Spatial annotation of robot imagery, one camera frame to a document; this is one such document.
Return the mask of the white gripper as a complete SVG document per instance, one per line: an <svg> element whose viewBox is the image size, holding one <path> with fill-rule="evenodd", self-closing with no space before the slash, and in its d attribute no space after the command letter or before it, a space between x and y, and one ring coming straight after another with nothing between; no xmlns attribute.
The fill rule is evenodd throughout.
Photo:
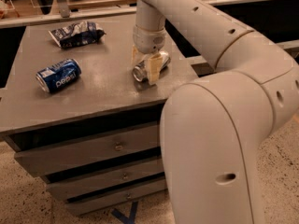
<svg viewBox="0 0 299 224"><path fill-rule="evenodd" d="M165 35L165 29L152 32L135 26L133 29L133 40L135 45L132 47L131 65L136 66L141 63L144 54L159 51L164 46ZM160 53L157 53L146 60L146 71L150 85L155 84L159 79L162 64L163 57Z"/></svg>

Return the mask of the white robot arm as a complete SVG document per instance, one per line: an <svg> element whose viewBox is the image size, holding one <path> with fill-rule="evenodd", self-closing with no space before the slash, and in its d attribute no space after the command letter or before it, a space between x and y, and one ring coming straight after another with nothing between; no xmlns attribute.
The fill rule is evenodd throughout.
<svg viewBox="0 0 299 224"><path fill-rule="evenodd" d="M257 150L298 109L296 61L201 0L139 0L136 15L137 35L167 18L217 71L174 91L161 116L176 224L265 224Z"/></svg>

